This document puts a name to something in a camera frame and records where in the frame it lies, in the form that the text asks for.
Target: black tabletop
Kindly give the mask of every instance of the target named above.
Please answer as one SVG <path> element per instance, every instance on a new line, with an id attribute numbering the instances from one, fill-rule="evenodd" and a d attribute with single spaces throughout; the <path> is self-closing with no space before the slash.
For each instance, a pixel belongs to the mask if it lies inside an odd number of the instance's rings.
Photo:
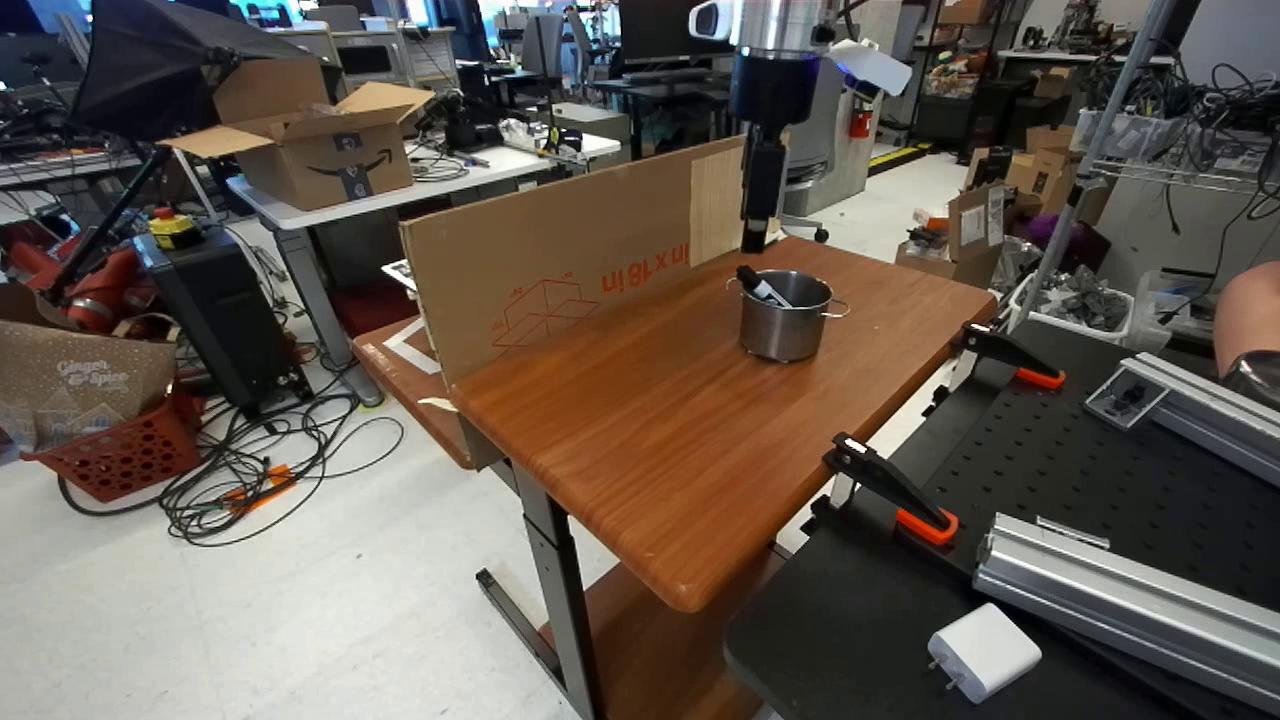
<path id="1" fill-rule="evenodd" d="M 1018 618 L 1044 649 L 1032 676 L 987 706 L 949 692 L 930 670 L 930 637 L 984 606 L 970 592 L 976 541 L 991 512 L 1050 518 L 1117 554 L 1200 585 L 1280 606 L 1280 574 L 1252 543 L 1280 547 L 1280 494 L 1139 427 L 1117 431 L 1081 400 L 1117 370 L 1119 350 L 1024 327 L 1021 341 L 1074 373 L 1065 396 L 1007 384 L 984 364 L 891 458 L 964 518 L 955 554 L 930 556 L 852 512 L 829 518 L 729 633 L 729 665 L 786 718 L 1252 718 L 1138 659 Z"/>

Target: wooden table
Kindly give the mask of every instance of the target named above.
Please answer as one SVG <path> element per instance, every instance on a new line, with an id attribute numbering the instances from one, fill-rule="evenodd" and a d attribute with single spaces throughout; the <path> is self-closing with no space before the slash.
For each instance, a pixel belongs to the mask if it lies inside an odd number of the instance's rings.
<path id="1" fill-rule="evenodd" d="M 507 458 L 524 499 L 557 649 L 540 649 L 514 609 L 504 618 L 585 718 L 635 710 L 619 706 L 630 692 L 610 676 L 616 651 L 599 637 L 599 613 L 587 618 L 569 518 L 619 556 L 616 578 L 635 578 L 670 606 L 650 618 L 719 623 L 776 530 L 826 485 L 829 439 L 874 436 L 951 351 L 961 327 L 991 317 L 981 287 L 787 242 L 747 263 L 820 278 L 850 301 L 850 317 L 829 320 L 818 360 L 761 364 L 735 350 L 735 263 L 746 256 L 699 263 L 461 382 L 461 413 Z M 652 695 L 706 701 L 689 692 L 691 670 L 652 665 L 650 672 L 682 676 Z"/>

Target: gray floor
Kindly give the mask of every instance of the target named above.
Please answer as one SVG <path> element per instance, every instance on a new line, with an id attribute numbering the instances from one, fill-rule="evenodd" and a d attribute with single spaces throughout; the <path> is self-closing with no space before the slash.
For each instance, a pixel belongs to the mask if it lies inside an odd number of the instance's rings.
<path id="1" fill-rule="evenodd" d="M 891 259 L 917 210 L 945 211 L 964 169 L 930 155 L 820 211 L 831 246 Z M 905 410 L 876 446 L 914 424 Z M 490 472 L 461 472 L 397 400 L 404 450 L 324 485 L 241 547 L 170 541 L 160 512 L 86 522 L 42 464 L 0 467 L 0 718 L 14 720 L 318 720 L 524 718 L 571 710 L 478 592 L 495 570 L 540 618 L 521 508 Z M 392 446 L 381 424 L 345 450 L 356 467 Z M 587 579 L 610 554 L 581 533 Z"/>

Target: table leg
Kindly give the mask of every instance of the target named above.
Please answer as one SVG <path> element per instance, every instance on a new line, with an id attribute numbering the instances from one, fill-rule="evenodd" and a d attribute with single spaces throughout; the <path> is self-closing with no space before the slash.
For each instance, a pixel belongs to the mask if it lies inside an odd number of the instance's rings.
<path id="1" fill-rule="evenodd" d="M 599 676 L 595 676 L 587 598 L 585 598 L 585 578 L 576 563 L 576 543 L 569 533 L 569 512 L 536 481 L 529 481 L 521 467 L 499 464 L 499 472 L 521 494 L 521 505 L 524 505 L 524 530 L 529 530 L 536 579 L 540 579 L 543 606 L 548 606 L 551 649 L 490 574 L 481 574 L 478 579 L 481 579 L 483 598 L 495 606 L 495 613 L 517 630 L 524 649 L 563 687 L 569 706 L 585 720 L 595 720 L 595 718 L 603 718 L 603 692 L 599 692 Z"/>
<path id="2" fill-rule="evenodd" d="M 286 268 L 298 285 L 298 295 L 306 301 L 318 341 L 321 341 L 321 360 L 330 373 L 345 373 L 345 384 L 362 396 L 362 403 L 381 403 L 383 389 L 375 389 L 365 370 L 356 364 L 352 341 L 345 324 L 337 320 L 337 310 L 330 301 L 324 278 L 321 278 L 321 256 L 311 246 L 311 234 L 281 234 L 274 228 L 278 247 L 286 256 Z"/>

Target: concrete floor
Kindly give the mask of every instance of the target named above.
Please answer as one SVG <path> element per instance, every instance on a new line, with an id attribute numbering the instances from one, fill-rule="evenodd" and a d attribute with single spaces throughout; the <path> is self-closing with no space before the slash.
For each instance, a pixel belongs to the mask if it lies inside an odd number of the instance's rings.
<path id="1" fill-rule="evenodd" d="M 914 211 L 945 211 L 964 169 L 930 155 L 820 211 L 836 247 L 891 259 Z M 160 512 L 86 522 L 42 464 L 0 467 L 0 718 L 14 720 L 569 720 L 571 710 L 478 590 L 495 570 L 540 618 L 517 498 L 461 472 L 397 400 L 404 446 L 333 481 L 270 535 L 190 547 Z M 920 400 L 882 436 L 891 453 Z M 337 467 L 397 439 L 367 427 Z M 287 512 L 301 490 L 256 523 Z M 581 535 L 585 578 L 611 562 Z"/>

